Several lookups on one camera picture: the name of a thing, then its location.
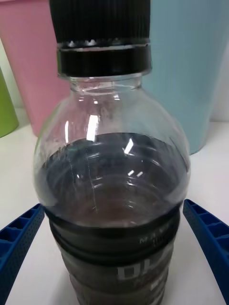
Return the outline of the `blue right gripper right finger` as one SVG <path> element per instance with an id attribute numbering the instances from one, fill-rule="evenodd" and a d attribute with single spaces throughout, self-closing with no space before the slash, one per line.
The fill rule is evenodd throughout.
<path id="1" fill-rule="evenodd" d="M 184 201 L 183 215 L 205 255 L 225 303 L 228 304 L 229 226 L 189 199 Z"/>

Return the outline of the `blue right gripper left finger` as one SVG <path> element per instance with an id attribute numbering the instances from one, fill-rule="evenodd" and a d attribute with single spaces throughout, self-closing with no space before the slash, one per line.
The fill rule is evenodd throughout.
<path id="1" fill-rule="evenodd" d="M 0 231 L 0 304 L 2 305 L 8 299 L 43 219 L 42 205 L 37 204 Z"/>

